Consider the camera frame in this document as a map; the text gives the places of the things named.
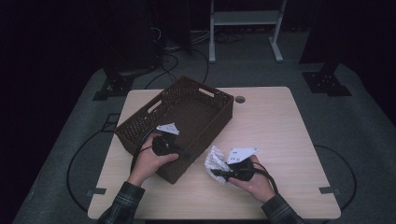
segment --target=dark background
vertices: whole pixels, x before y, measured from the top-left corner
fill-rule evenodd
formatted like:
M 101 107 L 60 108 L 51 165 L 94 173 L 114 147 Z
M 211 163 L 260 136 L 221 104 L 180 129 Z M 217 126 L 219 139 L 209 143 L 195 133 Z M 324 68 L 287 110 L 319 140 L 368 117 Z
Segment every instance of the dark background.
M 93 2 L 100 6 L 92 11 Z M 208 29 L 209 1 L 167 1 L 174 9 L 172 13 L 160 11 L 158 1 L 144 6 L 134 5 L 137 2 L 142 1 L 0 2 L 0 173 L 4 192 L 0 197 L 1 214 L 5 216 L 1 220 L 5 223 L 18 212 L 87 81 L 106 59 L 116 58 L 135 67 L 154 65 L 144 59 L 158 53 L 156 49 L 147 43 L 148 50 L 142 54 L 135 49 L 141 44 L 125 42 L 125 36 L 150 34 L 147 24 L 157 22 L 164 26 L 164 34 L 173 38 L 186 34 L 183 29 L 189 26 Z M 264 2 L 218 1 L 216 6 L 277 6 L 275 0 Z M 368 92 L 396 123 L 395 9 L 390 0 L 289 0 L 282 29 L 292 32 L 311 28 L 301 63 L 322 63 L 335 55 L 360 76 Z M 177 21 L 175 18 L 188 15 L 190 20 L 184 20 L 188 24 L 169 26 Z M 135 42 L 142 38 L 134 37 Z

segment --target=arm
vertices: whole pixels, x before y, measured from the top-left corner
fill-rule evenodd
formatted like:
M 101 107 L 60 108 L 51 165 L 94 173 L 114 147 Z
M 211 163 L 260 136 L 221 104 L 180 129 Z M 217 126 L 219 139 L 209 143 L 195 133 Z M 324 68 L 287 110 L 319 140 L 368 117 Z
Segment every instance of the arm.
M 251 156 L 250 159 L 253 162 L 260 163 L 256 156 Z M 254 164 L 254 167 L 264 170 L 258 164 Z M 262 202 L 262 211 L 267 215 L 272 224 L 305 223 L 280 194 L 274 193 L 269 180 L 264 175 L 256 173 L 249 181 L 242 181 L 235 178 L 230 178 L 229 181 L 237 187 L 246 190 L 253 198 Z
M 169 154 L 166 156 L 157 156 L 152 151 L 152 140 L 158 134 L 151 134 L 148 140 L 143 144 L 136 164 L 127 181 L 125 181 L 120 192 L 114 199 L 113 204 L 99 217 L 98 223 L 132 223 L 134 213 L 145 192 L 141 188 L 143 182 L 154 175 L 162 165 L 178 158 L 177 154 Z

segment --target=person's left hand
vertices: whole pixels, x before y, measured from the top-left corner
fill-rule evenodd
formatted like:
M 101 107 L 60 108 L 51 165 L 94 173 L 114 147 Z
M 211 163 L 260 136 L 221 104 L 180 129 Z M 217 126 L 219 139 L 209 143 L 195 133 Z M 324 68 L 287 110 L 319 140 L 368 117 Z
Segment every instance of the person's left hand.
M 166 156 L 157 156 L 152 150 L 152 140 L 154 137 L 159 136 L 157 133 L 152 133 L 148 136 L 148 139 L 143 144 L 142 148 L 139 148 L 140 153 L 137 156 L 136 164 L 134 165 L 134 169 L 129 175 L 128 182 L 141 187 L 143 182 L 154 175 L 155 172 L 164 164 L 169 161 L 175 161 L 178 158 L 177 154 L 169 154 Z

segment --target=crumpled paper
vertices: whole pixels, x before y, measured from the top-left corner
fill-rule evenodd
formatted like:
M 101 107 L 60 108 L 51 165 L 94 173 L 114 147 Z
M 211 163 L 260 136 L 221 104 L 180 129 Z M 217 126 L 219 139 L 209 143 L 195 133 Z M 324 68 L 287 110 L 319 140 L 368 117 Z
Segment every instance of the crumpled paper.
M 206 159 L 205 159 L 205 168 L 207 172 L 217 181 L 219 181 L 222 184 L 227 183 L 227 181 L 222 177 L 222 176 L 215 176 L 213 173 L 210 171 L 211 169 L 215 170 L 221 170 L 221 171 L 231 171 L 230 167 L 225 163 L 224 161 L 224 154 L 220 149 L 218 149 L 215 146 L 212 146 L 212 149 L 210 152 L 207 154 Z

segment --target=white stand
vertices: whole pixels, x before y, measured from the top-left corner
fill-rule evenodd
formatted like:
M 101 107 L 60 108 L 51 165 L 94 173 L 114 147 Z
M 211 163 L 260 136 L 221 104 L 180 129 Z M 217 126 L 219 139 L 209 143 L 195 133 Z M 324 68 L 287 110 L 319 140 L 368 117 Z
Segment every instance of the white stand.
M 280 10 L 270 11 L 226 11 L 215 12 L 215 0 L 211 0 L 210 6 L 210 41 L 209 41 L 209 62 L 216 61 L 215 48 L 215 25 L 259 25 L 259 24 L 275 24 L 274 36 L 269 38 L 271 48 L 278 63 L 283 62 L 283 57 L 280 54 L 277 46 L 277 37 L 279 35 L 280 25 L 282 23 L 283 14 L 285 12 L 287 0 L 282 1 Z

